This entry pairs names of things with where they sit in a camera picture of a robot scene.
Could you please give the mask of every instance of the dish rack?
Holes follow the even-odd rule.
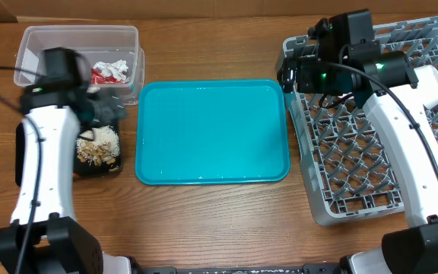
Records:
[[[404,51],[415,67],[438,69],[438,16],[373,27],[382,53]],[[307,35],[287,38],[279,60],[316,54]],[[321,225],[402,212],[398,182],[376,130],[353,100],[321,109],[321,94],[285,94],[300,146],[310,208]],[[438,106],[426,111],[438,141]]]

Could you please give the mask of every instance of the food container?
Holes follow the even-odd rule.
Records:
[[[92,84],[92,88],[116,88],[125,104],[137,104],[143,88],[144,53],[138,41],[138,30],[133,26],[77,25],[28,27],[21,40],[16,67],[44,74],[42,50],[55,47],[74,49],[94,66],[97,62],[114,63],[125,60],[125,84]],[[90,69],[81,64],[83,78],[90,77]],[[20,87],[33,84],[34,75],[14,72],[14,83]]]

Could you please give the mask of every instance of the wooden table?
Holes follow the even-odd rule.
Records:
[[[436,14],[374,16],[374,24]],[[186,19],[91,22],[132,24],[146,56],[146,82],[196,79],[275,79],[275,61],[287,37],[306,33],[322,17]],[[0,65],[14,65],[29,24],[0,24]],[[13,74],[0,72],[0,93],[21,94]],[[112,255],[134,256],[144,267],[301,266],[380,245],[407,227],[403,214],[335,227],[316,224],[288,123],[291,170],[279,183],[161,186],[135,176],[138,107],[122,121],[124,169],[115,178],[74,184],[77,218]],[[14,183],[14,130],[21,118],[0,104],[0,228],[9,225]],[[5,272],[0,265],[0,273]]]

